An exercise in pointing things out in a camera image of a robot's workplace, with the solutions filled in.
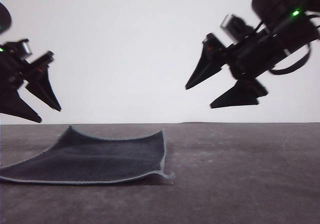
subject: white backdrop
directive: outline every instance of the white backdrop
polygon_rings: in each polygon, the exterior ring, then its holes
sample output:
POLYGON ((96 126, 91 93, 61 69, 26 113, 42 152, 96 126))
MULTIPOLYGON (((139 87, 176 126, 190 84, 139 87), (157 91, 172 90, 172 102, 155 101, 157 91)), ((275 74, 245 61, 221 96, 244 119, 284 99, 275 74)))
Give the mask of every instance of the white backdrop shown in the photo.
MULTIPOLYGON (((29 38, 34 55, 55 53, 49 78, 60 101, 56 112, 19 93, 43 123, 318 122, 319 58, 315 42, 308 64, 285 76, 265 73, 269 95, 260 105, 209 109, 235 84, 228 67, 191 90, 185 84, 228 13, 256 26, 251 0, 1 0, 13 25, 1 42, 29 38)), ((291 65, 306 50, 286 59, 291 65)), ((2 124, 33 122, 1 114, 2 124)))

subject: gray floor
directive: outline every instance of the gray floor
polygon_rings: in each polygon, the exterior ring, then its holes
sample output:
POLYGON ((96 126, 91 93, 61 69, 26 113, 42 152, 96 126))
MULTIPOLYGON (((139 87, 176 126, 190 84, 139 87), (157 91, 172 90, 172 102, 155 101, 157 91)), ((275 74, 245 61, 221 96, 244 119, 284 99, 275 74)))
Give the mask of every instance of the gray floor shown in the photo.
MULTIPOLYGON (((1 126, 1 166, 67 125, 1 126)), ((112 186, 1 183, 2 224, 319 224, 320 124, 74 125, 94 136, 164 129, 167 173, 112 186)))

